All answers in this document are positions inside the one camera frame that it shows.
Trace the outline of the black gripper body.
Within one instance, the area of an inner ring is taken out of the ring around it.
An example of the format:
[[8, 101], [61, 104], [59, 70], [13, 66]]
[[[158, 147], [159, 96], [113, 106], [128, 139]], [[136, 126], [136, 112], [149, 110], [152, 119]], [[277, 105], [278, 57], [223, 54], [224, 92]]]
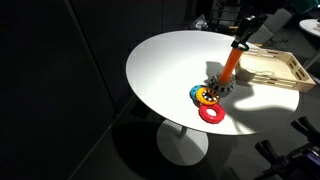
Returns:
[[266, 19], [267, 15], [265, 14], [245, 17], [237, 29], [237, 35], [247, 36], [255, 33], [263, 25]]

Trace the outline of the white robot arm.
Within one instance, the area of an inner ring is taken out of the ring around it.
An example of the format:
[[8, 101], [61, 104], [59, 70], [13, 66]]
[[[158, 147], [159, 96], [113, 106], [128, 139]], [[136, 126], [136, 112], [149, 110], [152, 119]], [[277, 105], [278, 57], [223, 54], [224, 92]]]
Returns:
[[319, 0], [249, 0], [249, 12], [238, 26], [231, 46], [245, 50], [247, 41], [268, 41], [294, 14], [304, 14], [318, 4]]

